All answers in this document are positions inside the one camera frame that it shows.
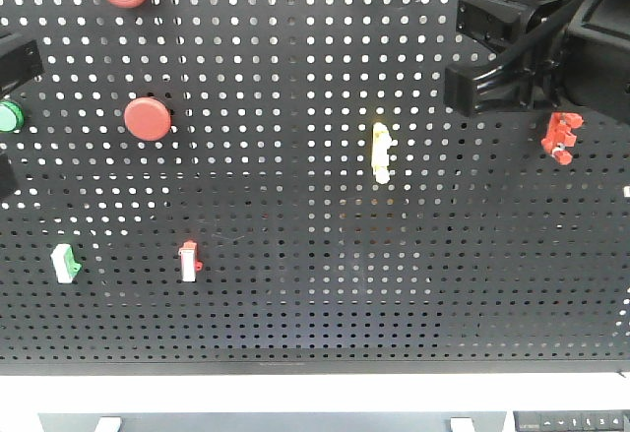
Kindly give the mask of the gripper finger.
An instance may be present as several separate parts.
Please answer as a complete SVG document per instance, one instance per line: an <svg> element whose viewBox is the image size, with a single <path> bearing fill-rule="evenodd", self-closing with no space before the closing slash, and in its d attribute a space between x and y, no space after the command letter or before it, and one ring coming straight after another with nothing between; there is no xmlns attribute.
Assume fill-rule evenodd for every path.
<svg viewBox="0 0 630 432"><path fill-rule="evenodd" d="M18 180L11 161L6 154L0 154L0 200L12 196L18 190Z"/></svg>
<svg viewBox="0 0 630 432"><path fill-rule="evenodd" d="M43 73L37 42L18 33L1 33L1 95L33 80Z"/></svg>
<svg viewBox="0 0 630 432"><path fill-rule="evenodd" d="M490 112L520 112L532 108L533 65L449 65L444 74L444 103L473 117Z"/></svg>
<svg viewBox="0 0 630 432"><path fill-rule="evenodd" d="M501 53L542 24L568 0L459 0L456 28Z"/></svg>

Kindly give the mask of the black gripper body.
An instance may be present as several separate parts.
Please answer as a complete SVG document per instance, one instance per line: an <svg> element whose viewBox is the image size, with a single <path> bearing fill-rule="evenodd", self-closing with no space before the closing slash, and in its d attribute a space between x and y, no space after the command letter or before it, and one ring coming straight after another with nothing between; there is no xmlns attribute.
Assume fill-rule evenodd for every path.
<svg viewBox="0 0 630 432"><path fill-rule="evenodd" d="M629 0L536 0L535 111L588 108L629 120Z"/></svg>

